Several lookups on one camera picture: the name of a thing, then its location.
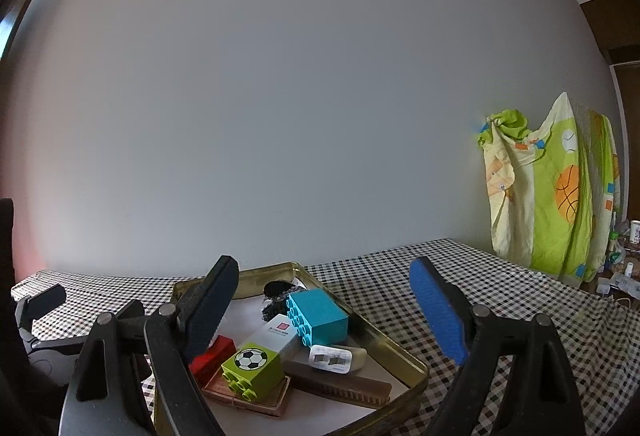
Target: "checkered tablecloth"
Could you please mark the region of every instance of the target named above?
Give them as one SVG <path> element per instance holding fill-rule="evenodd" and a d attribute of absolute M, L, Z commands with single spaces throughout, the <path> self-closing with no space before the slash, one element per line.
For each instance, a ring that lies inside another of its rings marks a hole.
<path fill-rule="evenodd" d="M 456 372 L 409 288 L 409 264 L 418 256 L 429 256 L 470 302 L 486 304 L 497 315 L 530 319 L 538 312 L 548 314 L 574 371 L 587 434 L 606 434 L 640 382 L 640 315 L 449 239 L 308 267 L 327 288 L 430 368 L 430 385 L 418 415 L 393 434 L 421 434 Z M 36 336 L 56 339 L 88 333 L 98 313 L 116 311 L 130 299 L 140 299 L 150 313 L 169 299 L 173 284 L 181 279 L 186 278 L 96 277 L 42 270 L 18 283 L 13 294 L 20 299 L 56 283 L 65 287 L 66 303 L 33 327 Z M 501 358 L 474 434 L 491 431 L 509 369 L 510 359 Z M 152 406 L 152 378 L 143 390 Z"/>

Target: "soccer ball picture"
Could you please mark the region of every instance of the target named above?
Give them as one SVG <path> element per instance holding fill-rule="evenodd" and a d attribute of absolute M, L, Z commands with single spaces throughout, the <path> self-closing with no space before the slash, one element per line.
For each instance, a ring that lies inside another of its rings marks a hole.
<path fill-rule="evenodd" d="M 248 348 L 238 352 L 234 362 L 244 371 L 255 371 L 267 363 L 267 353 L 256 348 Z"/>

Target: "gray wall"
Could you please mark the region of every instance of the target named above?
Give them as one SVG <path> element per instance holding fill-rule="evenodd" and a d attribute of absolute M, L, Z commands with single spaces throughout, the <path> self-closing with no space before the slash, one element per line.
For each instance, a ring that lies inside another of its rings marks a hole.
<path fill-rule="evenodd" d="M 488 249 L 486 115 L 620 129 L 573 0 L 34 0 L 8 66 L 22 275 Z"/>

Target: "green toy block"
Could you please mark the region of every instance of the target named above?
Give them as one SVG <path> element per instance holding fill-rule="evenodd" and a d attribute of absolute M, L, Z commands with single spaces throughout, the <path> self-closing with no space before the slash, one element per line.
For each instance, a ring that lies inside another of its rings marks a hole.
<path fill-rule="evenodd" d="M 259 402 L 284 378 L 280 355 L 246 342 L 222 364 L 222 376 L 234 393 L 248 402 Z"/>

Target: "black round object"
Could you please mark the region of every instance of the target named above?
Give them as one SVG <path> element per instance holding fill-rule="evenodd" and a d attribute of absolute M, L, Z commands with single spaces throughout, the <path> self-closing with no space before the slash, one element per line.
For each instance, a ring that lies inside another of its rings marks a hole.
<path fill-rule="evenodd" d="M 270 281 L 266 285 L 264 285 L 264 296 L 272 299 L 273 297 L 277 297 L 278 295 L 283 294 L 287 290 L 293 288 L 289 281 L 284 281 L 283 279 L 279 279 L 277 281 Z"/>

